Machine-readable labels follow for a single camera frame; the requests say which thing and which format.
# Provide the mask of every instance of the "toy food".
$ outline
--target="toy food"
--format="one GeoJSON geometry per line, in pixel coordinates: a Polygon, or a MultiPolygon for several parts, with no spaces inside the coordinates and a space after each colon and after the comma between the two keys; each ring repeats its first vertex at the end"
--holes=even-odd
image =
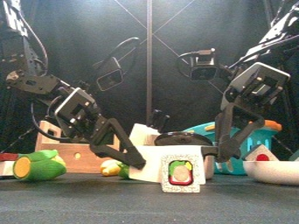
{"type": "Polygon", "coordinates": [[[23,180],[50,180],[66,172],[66,163],[57,150],[39,150],[31,154],[21,154],[14,163],[14,175],[23,180]]]}

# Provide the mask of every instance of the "white bowl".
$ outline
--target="white bowl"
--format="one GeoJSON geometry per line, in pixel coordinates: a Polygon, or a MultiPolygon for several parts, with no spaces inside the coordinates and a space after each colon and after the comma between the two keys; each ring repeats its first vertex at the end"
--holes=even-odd
{"type": "Polygon", "coordinates": [[[247,175],[259,182],[299,185],[299,161],[245,161],[247,175]]]}

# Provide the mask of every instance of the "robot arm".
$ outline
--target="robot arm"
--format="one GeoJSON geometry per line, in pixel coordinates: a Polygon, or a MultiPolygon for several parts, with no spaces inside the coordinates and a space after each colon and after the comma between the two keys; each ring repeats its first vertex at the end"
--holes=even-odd
{"type": "MultiPolygon", "coordinates": [[[[43,61],[39,60],[31,48],[21,14],[21,1],[3,0],[0,3],[0,73],[6,75],[7,86],[27,93],[50,107],[49,110],[55,114],[63,133],[71,141],[86,139],[93,152],[99,157],[113,157],[142,169],[146,160],[133,145],[118,120],[103,117],[97,101],[86,90],[71,87],[58,77],[47,75],[47,56],[45,54],[43,61]],[[122,149],[119,150],[106,145],[114,134],[121,140],[122,149]]],[[[137,42],[137,38],[125,42],[125,45],[131,41],[137,42]]],[[[105,81],[105,88],[117,85],[123,79],[121,67],[114,70],[118,62],[115,60],[111,62],[110,58],[113,54],[98,64],[98,71],[106,67],[110,72],[105,78],[98,79],[98,84],[105,81]]]]}
{"type": "Polygon", "coordinates": [[[218,162],[239,158],[239,147],[251,132],[265,126],[262,114],[289,80],[289,73],[258,62],[230,83],[215,119],[218,162]],[[233,126],[239,128],[234,136],[233,126]]]}

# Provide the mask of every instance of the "red food item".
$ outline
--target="red food item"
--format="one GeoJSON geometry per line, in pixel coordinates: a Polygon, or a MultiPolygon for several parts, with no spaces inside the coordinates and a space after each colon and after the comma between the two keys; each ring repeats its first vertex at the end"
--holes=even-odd
{"type": "Polygon", "coordinates": [[[266,154],[259,154],[257,156],[257,161],[270,161],[270,158],[266,154]]]}

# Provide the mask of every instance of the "black backdrop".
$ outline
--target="black backdrop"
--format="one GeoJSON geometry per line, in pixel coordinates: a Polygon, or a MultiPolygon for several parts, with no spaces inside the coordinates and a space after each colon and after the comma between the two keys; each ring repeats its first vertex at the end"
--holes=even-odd
{"type": "MultiPolygon", "coordinates": [[[[166,130],[185,130],[214,120],[226,83],[191,82],[177,71],[177,57],[215,48],[221,63],[231,65],[267,33],[266,8],[261,0],[154,0],[153,4],[153,108],[171,116],[166,130]]],[[[91,77],[93,64],[122,41],[142,39],[137,66],[125,82],[94,94],[103,115],[115,117],[130,133],[134,123],[146,123],[147,1],[27,0],[23,11],[49,52],[50,73],[74,86],[91,77]]],[[[31,126],[27,109],[27,102],[19,101],[8,113],[14,119],[3,122],[10,125],[2,147],[31,126]]],[[[31,139],[17,146],[19,150],[34,148],[35,135],[31,139]]]]}

